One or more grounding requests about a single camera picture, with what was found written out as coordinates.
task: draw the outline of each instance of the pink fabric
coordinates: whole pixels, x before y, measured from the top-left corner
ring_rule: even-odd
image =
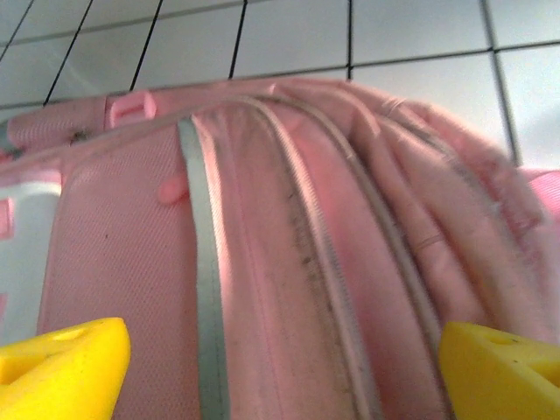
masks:
[[[153,122],[91,143],[76,140],[108,130],[118,98],[12,119],[27,157],[0,165],[0,185],[61,174],[39,330],[125,318],[133,359],[116,418],[200,415],[196,236],[173,127],[192,113],[233,419],[451,418],[436,359],[445,322],[558,342],[559,172],[531,172],[539,202],[452,115],[352,83],[237,80],[151,97]]]
[[[560,171],[537,173],[530,181],[535,194],[552,215],[560,238]]]
[[[0,329],[2,329],[2,322],[4,321],[4,314],[6,312],[7,304],[8,304],[8,294],[0,293]]]
[[[0,199],[0,241],[13,236],[13,213],[10,199]]]
[[[0,164],[4,164],[6,162],[11,162],[11,156],[0,153]]]

